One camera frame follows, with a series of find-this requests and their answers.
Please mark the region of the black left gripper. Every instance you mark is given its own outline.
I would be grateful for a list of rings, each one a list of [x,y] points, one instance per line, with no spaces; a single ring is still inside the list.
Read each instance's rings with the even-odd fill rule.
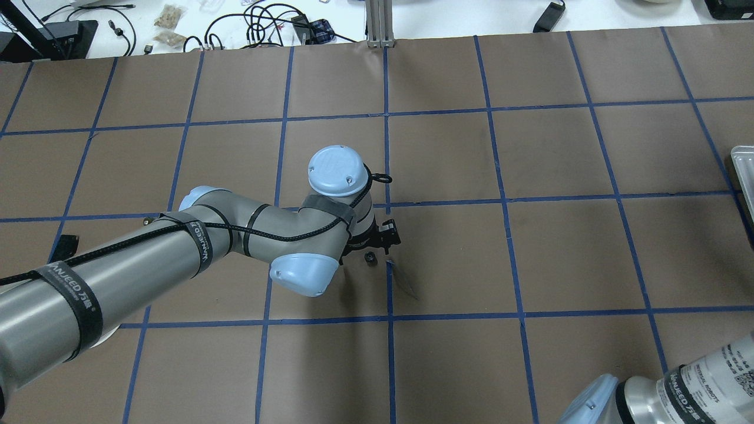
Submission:
[[[398,226],[394,219],[387,220],[380,226],[372,220],[370,225],[363,230],[357,228],[359,225],[360,223],[356,223],[352,225],[353,228],[348,228],[350,236],[343,249],[342,258],[368,248],[382,248],[385,255],[390,255],[390,248],[401,244]]]

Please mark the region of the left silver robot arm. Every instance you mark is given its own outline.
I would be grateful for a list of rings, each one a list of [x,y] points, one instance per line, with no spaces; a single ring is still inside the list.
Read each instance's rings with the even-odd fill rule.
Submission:
[[[215,186],[197,186],[177,211],[66,260],[3,277],[2,412],[22,387],[107,340],[137,309],[207,271],[229,253],[269,264],[269,276],[320,296],[343,257],[401,242],[394,220],[377,224],[370,193],[392,177],[373,173],[353,148],[310,159],[310,193],[286,210]]]

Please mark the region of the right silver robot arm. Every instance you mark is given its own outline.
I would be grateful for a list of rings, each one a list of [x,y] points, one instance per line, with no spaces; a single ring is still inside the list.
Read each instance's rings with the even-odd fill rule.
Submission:
[[[752,423],[752,333],[657,381],[603,374],[574,398],[558,423]]]

